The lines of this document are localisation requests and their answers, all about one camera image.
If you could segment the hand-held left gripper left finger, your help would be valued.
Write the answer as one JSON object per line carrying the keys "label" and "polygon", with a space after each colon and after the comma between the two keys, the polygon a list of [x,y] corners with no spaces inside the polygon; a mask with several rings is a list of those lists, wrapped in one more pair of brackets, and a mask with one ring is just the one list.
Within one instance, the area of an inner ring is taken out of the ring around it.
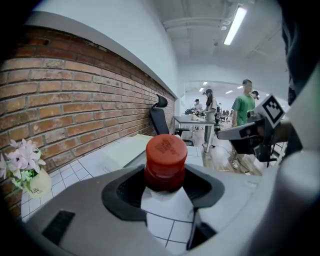
{"label": "hand-held left gripper left finger", "polygon": [[76,182],[26,222],[48,256],[171,256],[141,209],[144,165]]}

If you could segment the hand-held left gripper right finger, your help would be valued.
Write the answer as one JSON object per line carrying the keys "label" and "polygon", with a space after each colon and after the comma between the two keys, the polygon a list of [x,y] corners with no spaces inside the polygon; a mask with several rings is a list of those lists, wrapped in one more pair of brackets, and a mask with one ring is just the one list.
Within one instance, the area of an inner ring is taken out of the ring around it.
{"label": "hand-held left gripper right finger", "polygon": [[260,176],[216,171],[185,164],[183,189],[193,207],[186,250],[191,251],[221,232],[251,199]]}

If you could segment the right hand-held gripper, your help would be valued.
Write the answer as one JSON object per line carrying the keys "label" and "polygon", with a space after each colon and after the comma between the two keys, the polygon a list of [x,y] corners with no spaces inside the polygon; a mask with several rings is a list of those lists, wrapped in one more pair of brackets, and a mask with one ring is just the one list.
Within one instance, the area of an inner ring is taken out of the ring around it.
{"label": "right hand-held gripper", "polygon": [[245,124],[220,130],[216,136],[220,140],[231,141],[239,155],[254,155],[260,162],[275,162],[272,157],[272,140],[275,127],[281,122],[285,111],[273,94],[255,109],[247,112]]}

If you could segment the small red-capped bottle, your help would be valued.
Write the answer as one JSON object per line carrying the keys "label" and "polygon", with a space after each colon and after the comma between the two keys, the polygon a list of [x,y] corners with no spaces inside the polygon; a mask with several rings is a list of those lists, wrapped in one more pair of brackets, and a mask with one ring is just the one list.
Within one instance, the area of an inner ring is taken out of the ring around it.
{"label": "small red-capped bottle", "polygon": [[185,180],[186,143],[178,135],[160,134],[147,143],[145,153],[144,180],[150,195],[161,202],[170,200]]}

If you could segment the person's right forearm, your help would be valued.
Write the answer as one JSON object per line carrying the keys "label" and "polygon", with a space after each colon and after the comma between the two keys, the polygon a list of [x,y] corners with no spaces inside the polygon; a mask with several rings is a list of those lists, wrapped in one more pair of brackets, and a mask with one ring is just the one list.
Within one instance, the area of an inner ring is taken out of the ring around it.
{"label": "person's right forearm", "polygon": [[272,144],[287,142],[286,155],[302,150],[303,146],[293,125],[282,120],[274,129]]}

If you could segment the white box lid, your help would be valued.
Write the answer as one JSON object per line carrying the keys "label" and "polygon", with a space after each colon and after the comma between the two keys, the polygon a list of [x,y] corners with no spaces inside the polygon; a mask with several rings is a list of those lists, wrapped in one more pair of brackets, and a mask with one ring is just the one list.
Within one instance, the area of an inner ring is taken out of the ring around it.
{"label": "white box lid", "polygon": [[125,137],[120,142],[106,147],[103,150],[103,164],[108,172],[124,169],[124,166],[137,157],[143,150],[146,150],[152,136],[137,134],[132,137]]}

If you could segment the grey desk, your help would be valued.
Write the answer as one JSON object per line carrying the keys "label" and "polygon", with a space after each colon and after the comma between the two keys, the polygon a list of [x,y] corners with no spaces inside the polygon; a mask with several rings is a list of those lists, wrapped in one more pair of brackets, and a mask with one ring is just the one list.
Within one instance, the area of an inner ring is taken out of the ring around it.
{"label": "grey desk", "polygon": [[212,145],[212,139],[214,137],[214,125],[216,124],[215,121],[208,121],[206,119],[201,119],[198,117],[194,117],[194,115],[181,115],[181,116],[173,116],[172,117],[172,127],[171,133],[173,134],[175,131],[176,123],[181,125],[190,125],[190,126],[199,126],[199,127],[211,127],[209,134],[209,139],[205,148],[205,152],[208,153],[210,151]]}

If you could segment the table with checked white cloth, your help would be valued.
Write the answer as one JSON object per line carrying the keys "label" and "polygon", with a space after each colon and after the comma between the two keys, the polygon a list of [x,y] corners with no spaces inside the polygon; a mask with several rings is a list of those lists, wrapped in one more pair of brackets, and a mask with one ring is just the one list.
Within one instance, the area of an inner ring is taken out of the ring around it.
{"label": "table with checked white cloth", "polygon": [[[48,193],[39,198],[31,198],[26,190],[21,196],[21,218],[26,222],[42,206],[78,182],[98,177],[112,171],[105,160],[104,152],[123,147],[131,140],[130,137],[95,150],[81,158],[50,173],[52,187]],[[146,211],[147,228],[152,235],[173,254],[181,254],[186,250],[189,239],[193,211],[191,201],[183,189],[171,198],[158,200],[149,189],[143,192],[141,208]]]}

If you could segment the pink flowers in white pot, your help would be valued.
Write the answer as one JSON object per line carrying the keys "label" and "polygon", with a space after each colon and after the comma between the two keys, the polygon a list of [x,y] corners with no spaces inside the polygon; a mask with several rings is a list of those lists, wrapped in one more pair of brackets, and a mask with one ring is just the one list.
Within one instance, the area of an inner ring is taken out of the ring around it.
{"label": "pink flowers in white pot", "polygon": [[52,180],[45,171],[42,151],[32,140],[10,140],[14,148],[9,153],[0,153],[0,178],[8,178],[16,188],[25,190],[29,197],[45,196],[52,188]]}

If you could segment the black office chair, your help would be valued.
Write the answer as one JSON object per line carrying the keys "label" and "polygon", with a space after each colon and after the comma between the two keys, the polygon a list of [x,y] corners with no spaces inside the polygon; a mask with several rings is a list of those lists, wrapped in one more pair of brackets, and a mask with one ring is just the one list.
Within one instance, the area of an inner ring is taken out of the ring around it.
{"label": "black office chair", "polygon": [[[149,110],[150,119],[152,121],[153,127],[157,135],[170,134],[169,128],[166,122],[164,108],[168,105],[168,101],[162,95],[156,94],[158,97],[158,102],[155,103]],[[183,132],[189,132],[186,128],[174,128],[173,135],[181,137]],[[194,147],[194,143],[191,140],[183,139],[187,146]]]}

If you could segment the person's black t-shirt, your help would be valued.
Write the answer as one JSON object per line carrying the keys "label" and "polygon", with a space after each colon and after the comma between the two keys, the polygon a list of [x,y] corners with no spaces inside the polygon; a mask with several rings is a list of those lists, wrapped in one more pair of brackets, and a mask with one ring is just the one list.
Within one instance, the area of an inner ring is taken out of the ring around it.
{"label": "person's black t-shirt", "polygon": [[285,158],[320,148],[320,0],[277,0],[289,87]]}

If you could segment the long ceiling light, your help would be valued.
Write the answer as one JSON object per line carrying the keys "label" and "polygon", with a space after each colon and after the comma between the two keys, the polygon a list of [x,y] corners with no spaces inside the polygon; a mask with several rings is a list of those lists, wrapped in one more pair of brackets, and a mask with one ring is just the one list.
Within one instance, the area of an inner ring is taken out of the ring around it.
{"label": "long ceiling light", "polygon": [[235,38],[245,16],[247,14],[247,9],[243,7],[238,7],[234,16],[234,19],[232,21],[231,27],[227,33],[227,36],[223,42],[224,45],[229,46],[233,39]]}

